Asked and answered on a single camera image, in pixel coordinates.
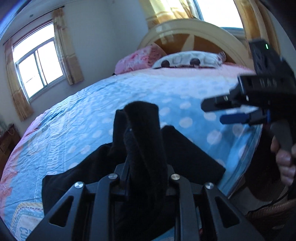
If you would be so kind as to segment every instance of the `pink pillow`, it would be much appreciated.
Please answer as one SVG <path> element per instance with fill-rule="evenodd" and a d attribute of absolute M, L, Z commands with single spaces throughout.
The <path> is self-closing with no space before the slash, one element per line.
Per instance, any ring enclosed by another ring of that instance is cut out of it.
<path fill-rule="evenodd" d="M 166 53 L 161 47 L 153 43 L 118 61 L 115 67 L 115 74 L 151 68 L 153 64 L 163 56 L 166 56 Z"/>

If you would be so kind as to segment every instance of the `curtain rod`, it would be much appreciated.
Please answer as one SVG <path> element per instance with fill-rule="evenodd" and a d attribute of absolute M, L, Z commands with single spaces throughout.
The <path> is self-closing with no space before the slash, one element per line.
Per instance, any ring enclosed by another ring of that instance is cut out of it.
<path fill-rule="evenodd" d="M 55 11 L 55 10 L 61 8 L 61 7 L 57 7 L 56 9 L 53 9 L 53 10 L 51 10 L 51 11 L 49 11 L 49 12 L 47 12 L 47 13 L 41 15 L 41 16 L 39 16 L 38 18 L 41 18 L 41 17 L 43 17 L 44 15 L 46 15 L 46 14 L 52 12 L 52 11 Z M 29 25 L 31 22 L 27 23 L 25 26 L 23 26 L 23 27 L 22 27 L 21 29 L 19 29 L 18 31 L 22 30 L 24 27 L 26 27 L 27 25 Z M 9 37 L 9 38 L 3 43 L 3 46 L 7 43 L 7 41 L 8 41 L 10 38 L 12 38 L 15 34 L 17 34 L 18 31 L 17 31 L 16 33 L 14 33 L 12 36 L 10 36 L 10 37 Z"/>

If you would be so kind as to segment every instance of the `wooden headboard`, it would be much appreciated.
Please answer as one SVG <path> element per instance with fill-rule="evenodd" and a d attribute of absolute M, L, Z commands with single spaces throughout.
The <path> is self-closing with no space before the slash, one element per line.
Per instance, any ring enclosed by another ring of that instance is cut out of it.
<path fill-rule="evenodd" d="M 164 22 L 152 28 L 138 48 L 152 43 L 167 54 L 198 50 L 226 53 L 226 61 L 254 69 L 247 48 L 229 32 L 198 19 L 178 19 Z"/>

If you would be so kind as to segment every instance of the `beige curtain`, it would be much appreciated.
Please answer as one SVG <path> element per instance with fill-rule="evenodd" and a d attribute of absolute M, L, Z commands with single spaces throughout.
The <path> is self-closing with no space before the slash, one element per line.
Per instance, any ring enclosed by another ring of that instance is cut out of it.
<path fill-rule="evenodd" d="M 139 0 L 148 28 L 179 18 L 199 18 L 193 0 Z"/>
<path fill-rule="evenodd" d="M 241 17 L 247 41 L 265 39 L 280 54 L 276 32 L 266 8 L 258 0 L 234 0 L 234 3 Z"/>
<path fill-rule="evenodd" d="M 81 82 L 84 80 L 84 77 L 68 33 L 63 9 L 54 10 L 52 12 L 52 18 L 56 49 L 61 67 L 70 85 Z"/>
<path fill-rule="evenodd" d="M 31 116 L 34 111 L 31 108 L 24 91 L 21 87 L 20 81 L 15 69 L 15 63 L 13 61 L 13 44 L 12 39 L 9 39 L 5 44 L 5 61 L 8 85 L 11 91 L 13 104 L 17 115 L 21 121 L 24 121 Z"/>

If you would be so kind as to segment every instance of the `wooden dresser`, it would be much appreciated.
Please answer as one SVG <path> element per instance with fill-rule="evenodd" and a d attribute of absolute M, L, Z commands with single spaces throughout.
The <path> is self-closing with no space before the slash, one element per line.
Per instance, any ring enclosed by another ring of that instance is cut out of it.
<path fill-rule="evenodd" d="M 12 125 L 1 137 L 0 137 L 0 179 L 2 176 L 5 164 L 8 158 L 20 141 L 20 135 L 18 134 L 14 125 Z"/>

